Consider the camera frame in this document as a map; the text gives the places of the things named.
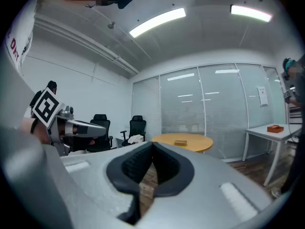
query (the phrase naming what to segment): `orange box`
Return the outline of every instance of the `orange box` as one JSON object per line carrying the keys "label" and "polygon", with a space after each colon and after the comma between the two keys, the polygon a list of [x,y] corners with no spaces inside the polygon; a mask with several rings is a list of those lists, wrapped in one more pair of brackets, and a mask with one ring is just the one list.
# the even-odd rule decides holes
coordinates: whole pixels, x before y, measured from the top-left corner
{"label": "orange box", "polygon": [[282,132],[282,131],[284,131],[283,126],[272,125],[272,126],[267,127],[267,132],[279,133],[279,132]]}

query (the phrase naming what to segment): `ceiling beam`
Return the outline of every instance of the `ceiling beam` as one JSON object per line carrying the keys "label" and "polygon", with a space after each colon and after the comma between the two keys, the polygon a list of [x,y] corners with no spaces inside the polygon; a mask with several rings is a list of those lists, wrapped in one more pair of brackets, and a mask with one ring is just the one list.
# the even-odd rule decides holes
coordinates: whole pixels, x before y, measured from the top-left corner
{"label": "ceiling beam", "polygon": [[108,59],[112,63],[120,66],[132,75],[136,75],[139,71],[131,64],[122,59],[119,55],[95,41],[94,39],[84,35],[83,33],[64,25],[56,20],[50,19],[47,16],[36,14],[35,26],[38,26],[44,30],[50,31],[63,38],[73,41],[97,54]]}

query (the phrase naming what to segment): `white ceiling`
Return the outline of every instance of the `white ceiling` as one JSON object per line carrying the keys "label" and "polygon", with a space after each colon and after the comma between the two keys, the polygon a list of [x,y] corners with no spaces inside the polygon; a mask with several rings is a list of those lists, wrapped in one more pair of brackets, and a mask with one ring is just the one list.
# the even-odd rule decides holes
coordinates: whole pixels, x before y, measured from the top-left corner
{"label": "white ceiling", "polygon": [[[232,15],[231,4],[256,8],[274,17],[266,23]],[[242,47],[274,53],[283,40],[283,10],[275,0],[134,0],[123,10],[115,4],[94,8],[99,13],[81,5],[49,0],[39,13],[91,37],[139,71],[160,60],[201,50]],[[185,8],[186,17],[136,39],[129,35],[141,23],[177,8]],[[114,30],[107,26],[111,21],[116,22]]]}

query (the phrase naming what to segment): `person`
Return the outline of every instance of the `person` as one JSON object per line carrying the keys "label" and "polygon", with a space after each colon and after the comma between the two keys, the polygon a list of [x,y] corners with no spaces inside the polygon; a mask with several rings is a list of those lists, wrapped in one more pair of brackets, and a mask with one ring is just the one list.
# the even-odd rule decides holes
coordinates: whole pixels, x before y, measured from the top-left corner
{"label": "person", "polygon": [[293,104],[301,108],[302,116],[302,129],[299,136],[299,142],[295,151],[295,158],[291,164],[287,180],[281,188],[274,187],[271,190],[272,195],[278,198],[283,193],[287,192],[294,182],[297,180],[299,175],[304,170],[305,161],[305,70],[304,70],[304,60],[305,55],[296,62],[290,58],[286,58],[283,61],[283,68],[286,74],[294,80],[295,86],[295,98],[288,98],[285,101],[288,104]]}
{"label": "person", "polygon": [[[48,85],[46,88],[49,88],[54,94],[56,94],[57,91],[57,84],[54,81],[49,81]],[[31,114],[31,118],[36,118],[36,115],[33,113],[33,108],[37,102],[37,100],[40,98],[42,91],[38,91],[35,96],[33,97],[32,101],[30,102],[30,114]]]}
{"label": "person", "polygon": [[[22,63],[25,59],[25,56],[30,50],[31,42],[33,38],[33,27],[35,22],[35,14],[36,9],[41,6],[41,3],[45,0],[29,0],[24,7],[20,10],[19,14],[14,19],[13,23],[11,24],[10,28],[5,35],[3,43],[1,45],[1,64],[3,65],[1,69],[1,76],[0,76],[0,85],[1,85],[1,105],[9,106],[14,105],[16,107],[15,115],[9,116],[8,112],[10,111],[9,108],[3,110],[0,113],[0,120],[1,124],[6,128],[14,127],[16,128],[17,125],[20,125],[20,130],[23,132],[30,133],[31,125],[34,123],[34,119],[20,118],[23,115],[23,107],[25,106],[24,103],[19,104],[16,106],[15,103],[20,102],[20,96],[29,95],[30,89],[29,87],[21,83],[20,76],[17,76],[16,73],[19,75],[22,73]],[[64,0],[67,2],[78,3],[78,4],[87,4],[89,1],[95,2],[100,6],[107,6],[113,3],[117,3],[120,9],[123,9],[129,2],[132,0]],[[12,84],[12,80],[18,81],[23,88],[19,88],[15,91],[15,94],[9,94],[5,92],[3,89],[9,89],[10,84]],[[33,132],[42,143],[50,143],[47,139],[47,131],[45,126],[43,125],[36,125],[35,130]]]}

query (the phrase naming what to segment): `white cloth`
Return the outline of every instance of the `white cloth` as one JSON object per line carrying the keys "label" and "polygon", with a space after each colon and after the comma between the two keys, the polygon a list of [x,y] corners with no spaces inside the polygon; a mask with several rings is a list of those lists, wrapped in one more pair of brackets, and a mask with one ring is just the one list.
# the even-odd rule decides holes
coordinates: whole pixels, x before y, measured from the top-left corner
{"label": "white cloth", "polygon": [[5,35],[5,45],[18,72],[30,50],[37,0],[29,0],[20,10]]}
{"label": "white cloth", "polygon": [[128,143],[134,144],[134,143],[141,143],[143,142],[144,137],[142,135],[133,135],[128,139]]}

